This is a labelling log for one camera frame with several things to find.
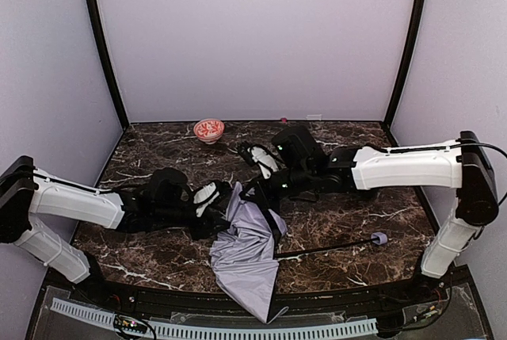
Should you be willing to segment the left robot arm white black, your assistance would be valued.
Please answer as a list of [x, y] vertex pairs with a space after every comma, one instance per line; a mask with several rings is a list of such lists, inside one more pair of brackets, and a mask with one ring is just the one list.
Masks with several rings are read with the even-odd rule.
[[225, 181], [193, 190], [187, 176], [172, 167], [156, 170], [142, 185], [97, 189], [50, 175], [23, 155], [1, 176], [1, 241], [78, 285], [94, 275], [92, 258], [62, 240], [41, 214], [129, 234], [186, 227], [199, 240], [229, 228], [217, 206], [230, 191]]

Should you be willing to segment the lavender folding umbrella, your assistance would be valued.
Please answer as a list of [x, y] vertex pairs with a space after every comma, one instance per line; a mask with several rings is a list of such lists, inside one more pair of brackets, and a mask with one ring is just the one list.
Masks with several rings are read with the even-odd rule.
[[210, 249], [216, 284], [261, 323], [270, 324], [288, 310], [273, 306], [279, 270], [276, 236], [285, 235], [287, 225], [276, 212], [263, 212], [248, 201], [239, 182], [232, 189], [226, 219], [230, 227], [217, 235]]

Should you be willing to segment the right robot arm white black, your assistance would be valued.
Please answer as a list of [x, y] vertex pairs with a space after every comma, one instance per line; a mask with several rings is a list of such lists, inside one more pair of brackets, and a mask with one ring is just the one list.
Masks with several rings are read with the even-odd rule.
[[356, 193], [383, 187], [437, 186], [454, 189], [448, 218], [425, 249], [420, 273], [444, 276], [455, 258], [498, 216], [505, 201], [497, 195], [494, 169], [472, 131], [458, 139], [416, 147], [337, 147], [327, 154], [304, 126], [290, 127], [272, 139], [277, 153], [260, 144], [242, 143], [240, 156], [258, 166], [261, 176], [243, 194], [267, 210], [284, 197], [311, 191]]

